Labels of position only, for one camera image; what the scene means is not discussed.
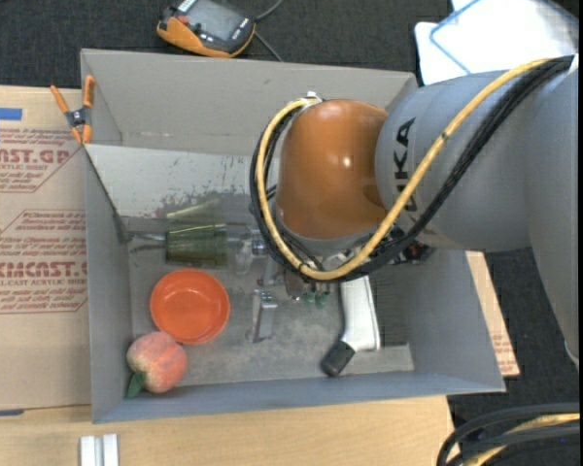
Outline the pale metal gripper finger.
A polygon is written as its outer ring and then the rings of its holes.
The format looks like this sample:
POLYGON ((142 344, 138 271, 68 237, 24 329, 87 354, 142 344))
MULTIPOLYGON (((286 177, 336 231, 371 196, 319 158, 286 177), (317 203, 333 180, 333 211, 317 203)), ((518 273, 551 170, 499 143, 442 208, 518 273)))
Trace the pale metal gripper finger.
POLYGON ((266 256, 266 248, 262 239, 245 239, 238 242, 235 249, 234 272, 237 275, 246 275, 256 260, 266 256))
POLYGON ((245 337, 251 344, 270 340, 278 302, 269 290, 255 289, 252 297, 252 324, 245 337))

